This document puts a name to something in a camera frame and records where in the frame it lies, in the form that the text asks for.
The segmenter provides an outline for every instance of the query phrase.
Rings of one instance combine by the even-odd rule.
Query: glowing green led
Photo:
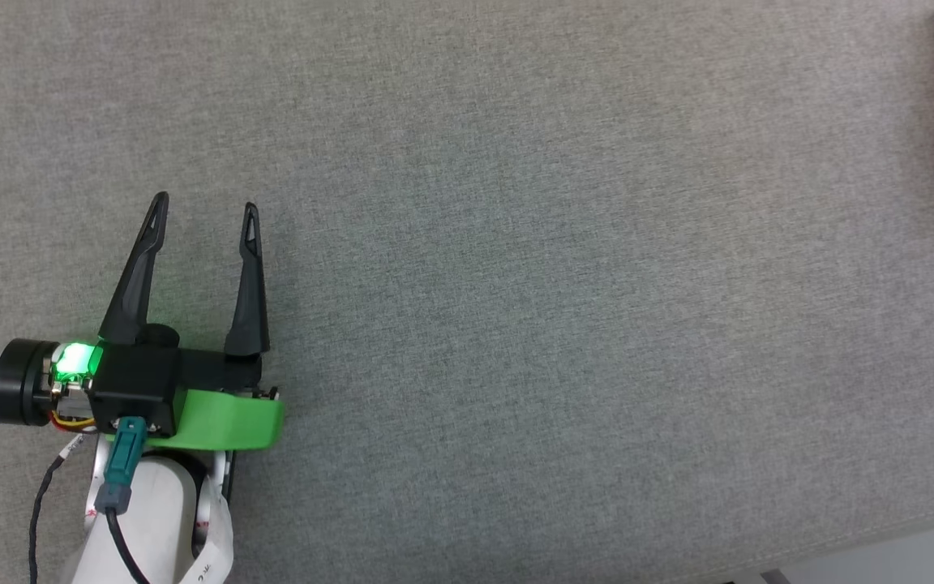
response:
[[[96,365],[100,363],[99,352],[96,347],[82,343],[71,343],[63,347],[60,359],[56,362],[56,377],[63,378],[71,375],[94,373]],[[97,354],[96,359],[94,359],[96,362],[90,363],[93,354]]]

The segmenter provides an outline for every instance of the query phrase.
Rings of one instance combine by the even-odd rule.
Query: yellow wire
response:
[[[96,422],[96,419],[94,418],[86,418],[84,420],[77,420],[74,422],[60,420],[59,414],[56,414],[55,411],[53,411],[53,420],[56,420],[56,423],[62,425],[64,428],[81,428],[82,426],[87,426],[93,422]]]

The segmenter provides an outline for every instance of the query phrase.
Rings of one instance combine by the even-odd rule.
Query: black camera lens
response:
[[[49,422],[47,362],[59,343],[14,339],[0,355],[0,424],[45,426]]]

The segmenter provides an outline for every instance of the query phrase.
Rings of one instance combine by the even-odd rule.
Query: light gray floor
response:
[[[0,349],[221,346],[233,582],[724,581],[934,521],[934,1],[0,2]],[[63,438],[0,427],[0,582]],[[88,456],[54,481],[47,569]]]

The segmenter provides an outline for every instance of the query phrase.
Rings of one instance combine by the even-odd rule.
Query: gray fabric surface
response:
[[[233,583],[715,582],[934,521],[934,1],[0,2],[0,349],[220,347]],[[0,426],[0,582],[63,444]],[[81,540],[89,452],[41,523]]]

